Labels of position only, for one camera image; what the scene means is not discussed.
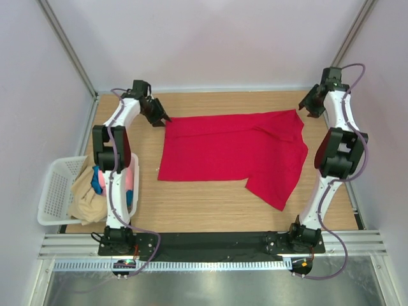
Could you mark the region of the red polo shirt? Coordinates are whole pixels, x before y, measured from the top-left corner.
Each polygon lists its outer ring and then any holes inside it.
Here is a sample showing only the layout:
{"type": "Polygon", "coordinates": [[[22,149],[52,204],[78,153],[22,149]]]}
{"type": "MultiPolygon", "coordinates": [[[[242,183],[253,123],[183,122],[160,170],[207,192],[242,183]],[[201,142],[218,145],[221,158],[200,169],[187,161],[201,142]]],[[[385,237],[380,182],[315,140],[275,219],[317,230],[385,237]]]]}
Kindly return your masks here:
{"type": "Polygon", "coordinates": [[[308,154],[296,110],[175,117],[167,123],[158,179],[246,180],[246,188],[284,210],[308,154]]]}

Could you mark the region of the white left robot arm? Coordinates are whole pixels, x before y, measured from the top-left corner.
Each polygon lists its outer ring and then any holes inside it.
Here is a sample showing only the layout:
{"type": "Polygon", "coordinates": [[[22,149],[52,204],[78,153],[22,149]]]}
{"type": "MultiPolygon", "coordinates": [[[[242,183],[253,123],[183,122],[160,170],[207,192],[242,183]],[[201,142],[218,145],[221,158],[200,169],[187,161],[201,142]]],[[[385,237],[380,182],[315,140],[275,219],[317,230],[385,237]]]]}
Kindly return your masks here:
{"type": "Polygon", "coordinates": [[[105,182],[107,217],[103,236],[99,238],[100,256],[129,255],[136,249],[131,217],[138,201],[138,158],[131,152],[127,128],[138,115],[154,127],[171,122],[159,99],[152,95],[151,85],[134,80],[132,88],[112,89],[119,105],[102,125],[92,129],[94,162],[105,182]]]}

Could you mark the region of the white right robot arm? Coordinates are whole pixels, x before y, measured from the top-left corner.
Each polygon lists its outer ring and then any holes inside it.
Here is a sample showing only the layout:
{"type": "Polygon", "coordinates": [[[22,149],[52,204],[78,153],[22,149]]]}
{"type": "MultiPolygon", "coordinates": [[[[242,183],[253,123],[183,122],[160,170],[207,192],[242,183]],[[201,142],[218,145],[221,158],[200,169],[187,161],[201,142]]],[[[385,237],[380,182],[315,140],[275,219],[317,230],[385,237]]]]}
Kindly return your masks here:
{"type": "Polygon", "coordinates": [[[312,196],[289,229],[288,242],[295,252],[310,251],[319,244],[334,194],[344,182],[361,175],[368,161],[368,135],[354,121],[351,89],[342,81],[342,68],[328,67],[299,104],[310,117],[327,114],[328,132],[314,158],[317,179],[312,196]]]}

